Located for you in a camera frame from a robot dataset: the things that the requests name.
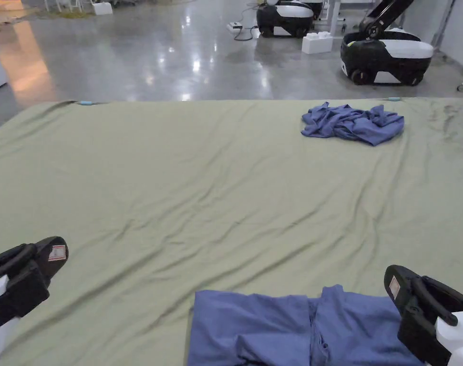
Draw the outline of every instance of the label sticker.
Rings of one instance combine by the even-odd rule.
[[[51,248],[51,253],[48,256],[48,262],[52,261],[62,261],[67,259],[65,254],[65,246],[64,245],[54,245]]]
[[[399,290],[401,289],[401,286],[399,286],[399,282],[397,282],[396,276],[392,277],[389,288],[391,289],[394,300],[396,300],[397,294],[399,293]]]

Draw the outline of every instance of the white wall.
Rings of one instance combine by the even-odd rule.
[[[463,0],[453,6],[440,50],[463,65]]]
[[[451,3],[451,0],[415,0],[406,11],[403,28],[421,38],[423,42],[431,43],[449,2]]]

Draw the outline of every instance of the black and white robot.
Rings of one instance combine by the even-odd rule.
[[[341,69],[355,84],[418,85],[432,61],[432,45],[403,31],[387,28],[414,0],[383,0],[343,38]]]
[[[68,258],[67,243],[60,237],[0,254],[0,354],[20,318],[48,299],[51,278]]]
[[[305,37],[322,12],[323,0],[267,0],[257,9],[263,37]]]

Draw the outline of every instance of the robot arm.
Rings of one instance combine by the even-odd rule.
[[[398,339],[422,362],[463,366],[463,294],[400,265],[384,285],[401,314]]]
[[[414,0],[382,0],[360,23],[366,38],[378,38],[413,3]]]
[[[60,237],[21,244],[0,254],[0,354],[20,318],[48,299],[51,278],[67,262]]]

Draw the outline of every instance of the crumpled blue cloth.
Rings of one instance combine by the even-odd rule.
[[[188,366],[423,366],[397,339],[388,297],[195,294]]]
[[[389,141],[404,128],[404,117],[386,112],[383,105],[369,111],[354,109],[348,104],[330,107],[328,102],[314,107],[303,116],[306,123],[302,134],[307,137],[339,137],[362,141],[372,146]]]

